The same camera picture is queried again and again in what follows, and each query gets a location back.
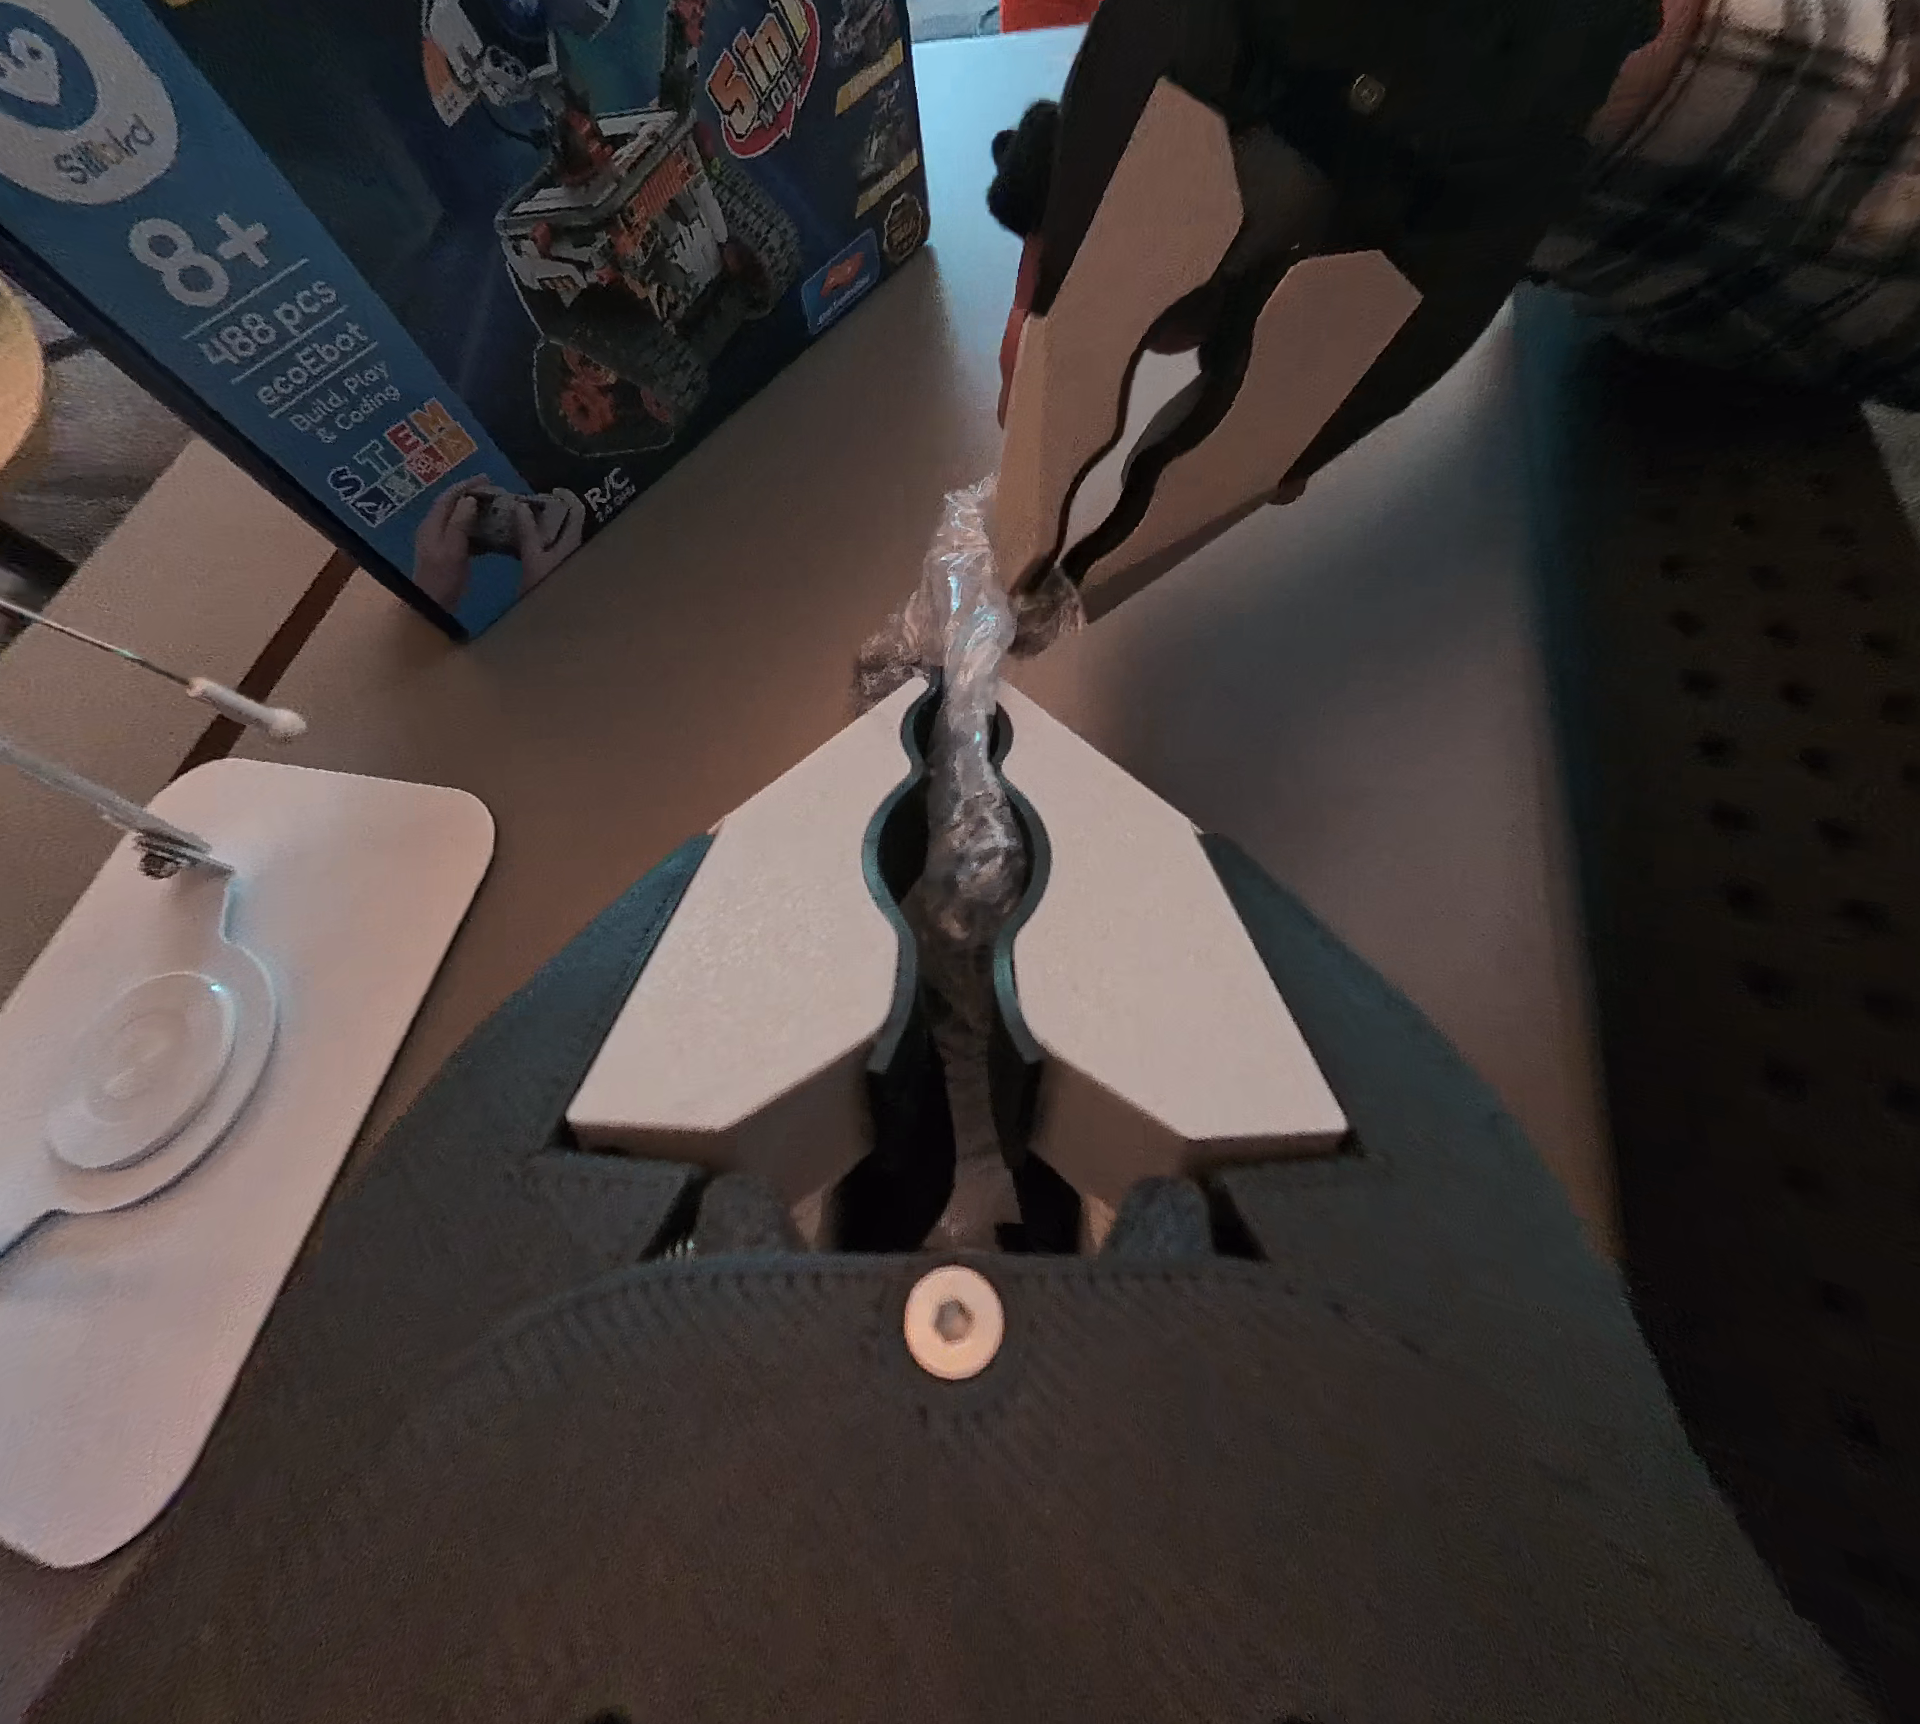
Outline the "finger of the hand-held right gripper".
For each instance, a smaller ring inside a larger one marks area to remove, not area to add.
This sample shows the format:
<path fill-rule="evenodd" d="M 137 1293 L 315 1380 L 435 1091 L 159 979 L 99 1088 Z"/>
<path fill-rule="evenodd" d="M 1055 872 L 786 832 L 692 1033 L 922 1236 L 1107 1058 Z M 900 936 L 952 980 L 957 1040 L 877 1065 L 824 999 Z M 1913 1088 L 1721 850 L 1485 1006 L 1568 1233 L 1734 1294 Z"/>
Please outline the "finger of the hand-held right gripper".
<path fill-rule="evenodd" d="M 1240 227 L 1229 124 L 1157 83 L 1049 309 L 1032 298 L 1021 323 L 997 483 L 1010 596 L 1059 558 L 1078 481 L 1121 439 L 1152 327 L 1212 280 Z"/>
<path fill-rule="evenodd" d="M 1376 249 L 1293 264 L 1224 414 L 1157 470 L 1142 520 L 1074 583 L 1084 618 L 1121 608 L 1266 507 L 1420 305 Z"/>

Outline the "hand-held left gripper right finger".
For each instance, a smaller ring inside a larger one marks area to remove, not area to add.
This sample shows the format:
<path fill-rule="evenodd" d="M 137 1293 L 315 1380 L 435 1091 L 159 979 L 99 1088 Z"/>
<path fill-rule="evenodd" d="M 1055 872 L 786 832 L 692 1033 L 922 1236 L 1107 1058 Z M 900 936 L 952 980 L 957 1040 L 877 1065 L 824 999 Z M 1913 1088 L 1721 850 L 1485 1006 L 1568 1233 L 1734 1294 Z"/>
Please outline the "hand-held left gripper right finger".
<path fill-rule="evenodd" d="M 992 763 L 1024 847 L 991 958 L 1021 1242 L 1074 1254 L 1145 1182 L 1341 1151 L 1348 1114 L 1202 830 L 1015 686 Z"/>

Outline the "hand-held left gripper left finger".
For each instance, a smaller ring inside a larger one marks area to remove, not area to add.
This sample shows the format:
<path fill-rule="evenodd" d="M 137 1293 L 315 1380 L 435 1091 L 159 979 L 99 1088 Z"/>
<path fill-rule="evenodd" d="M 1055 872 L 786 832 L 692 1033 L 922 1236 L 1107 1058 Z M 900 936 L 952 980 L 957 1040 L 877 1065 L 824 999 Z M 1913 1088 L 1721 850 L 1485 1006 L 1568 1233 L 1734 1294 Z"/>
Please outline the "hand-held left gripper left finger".
<path fill-rule="evenodd" d="M 906 897 L 943 696 L 906 681 L 726 814 L 566 1108 L 589 1151 L 822 1204 L 911 1253 L 944 1210 L 944 1061 Z"/>

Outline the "clear plastic parts bag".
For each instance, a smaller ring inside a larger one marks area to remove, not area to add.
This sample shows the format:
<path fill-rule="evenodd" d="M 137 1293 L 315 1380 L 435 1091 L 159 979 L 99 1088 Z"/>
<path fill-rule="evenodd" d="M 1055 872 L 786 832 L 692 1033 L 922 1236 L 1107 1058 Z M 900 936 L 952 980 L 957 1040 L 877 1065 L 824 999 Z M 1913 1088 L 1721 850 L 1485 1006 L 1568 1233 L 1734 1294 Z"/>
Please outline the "clear plastic parts bag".
<path fill-rule="evenodd" d="M 1028 611 L 1013 598 L 992 546 L 994 512 L 997 478 L 949 490 L 915 590 L 859 652 L 854 690 L 859 704 L 877 706 L 898 686 L 930 688 L 924 854 L 902 898 L 955 1145 L 929 1242 L 1074 1253 L 1083 1203 L 1028 1146 L 1030 1075 L 1009 1019 L 1010 934 L 1040 847 L 1002 774 L 1002 672 L 1030 618 L 1051 636 L 1077 608 Z"/>

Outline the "white desk stand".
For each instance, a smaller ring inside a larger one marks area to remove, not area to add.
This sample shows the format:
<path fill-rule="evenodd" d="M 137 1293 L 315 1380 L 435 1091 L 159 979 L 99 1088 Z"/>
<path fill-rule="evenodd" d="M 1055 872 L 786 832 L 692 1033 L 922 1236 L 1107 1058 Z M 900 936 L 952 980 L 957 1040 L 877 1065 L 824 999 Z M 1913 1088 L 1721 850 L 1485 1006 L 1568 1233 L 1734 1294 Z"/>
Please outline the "white desk stand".
<path fill-rule="evenodd" d="M 2 1536 L 132 1544 L 200 1463 L 492 866 L 442 784 L 223 758 L 117 829 L 5 1004 Z"/>

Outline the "blue cardboard kit box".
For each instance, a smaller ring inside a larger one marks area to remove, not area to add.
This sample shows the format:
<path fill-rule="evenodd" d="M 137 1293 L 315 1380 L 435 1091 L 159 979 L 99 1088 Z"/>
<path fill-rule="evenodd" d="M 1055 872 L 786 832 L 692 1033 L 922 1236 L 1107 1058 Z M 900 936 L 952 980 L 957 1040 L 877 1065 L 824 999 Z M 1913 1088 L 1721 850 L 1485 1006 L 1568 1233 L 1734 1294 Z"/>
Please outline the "blue cardboard kit box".
<path fill-rule="evenodd" d="M 455 639 L 930 231 L 905 0 L 2 0 L 5 273 Z"/>

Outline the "person's right forearm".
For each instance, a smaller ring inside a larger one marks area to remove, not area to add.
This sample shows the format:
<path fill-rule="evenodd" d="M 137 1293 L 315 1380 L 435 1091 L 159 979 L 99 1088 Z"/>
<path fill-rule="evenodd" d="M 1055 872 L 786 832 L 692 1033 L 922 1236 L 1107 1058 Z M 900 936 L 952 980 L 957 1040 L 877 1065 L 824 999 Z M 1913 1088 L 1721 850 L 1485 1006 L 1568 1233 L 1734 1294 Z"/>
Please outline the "person's right forearm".
<path fill-rule="evenodd" d="M 1918 410 L 1918 0 L 1662 0 L 1528 280 L 1668 362 Z"/>

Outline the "black perforated chair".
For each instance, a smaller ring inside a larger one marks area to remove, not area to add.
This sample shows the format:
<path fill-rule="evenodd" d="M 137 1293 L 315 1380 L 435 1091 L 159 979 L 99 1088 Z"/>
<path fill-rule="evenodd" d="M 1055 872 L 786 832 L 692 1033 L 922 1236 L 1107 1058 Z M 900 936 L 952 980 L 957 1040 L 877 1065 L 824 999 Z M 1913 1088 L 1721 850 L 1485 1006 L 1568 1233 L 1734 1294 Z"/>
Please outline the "black perforated chair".
<path fill-rule="evenodd" d="M 1543 590 L 1629 1289 L 1748 1538 L 1917 1720 L 1917 541 L 1854 402 L 1566 365 Z"/>

